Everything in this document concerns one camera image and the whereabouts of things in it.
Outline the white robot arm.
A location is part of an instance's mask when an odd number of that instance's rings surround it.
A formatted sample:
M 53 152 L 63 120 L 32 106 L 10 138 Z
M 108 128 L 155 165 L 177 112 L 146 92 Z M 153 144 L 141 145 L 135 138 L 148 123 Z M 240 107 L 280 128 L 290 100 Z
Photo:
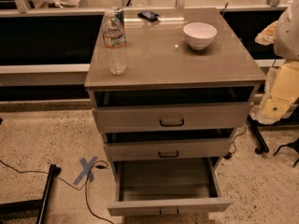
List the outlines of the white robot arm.
M 255 42 L 274 45 L 275 54 L 284 60 L 279 68 L 270 68 L 264 95 L 253 109 L 253 118 L 261 124 L 273 124 L 286 117 L 299 99 L 299 0 L 292 0 L 277 21 L 266 26 Z

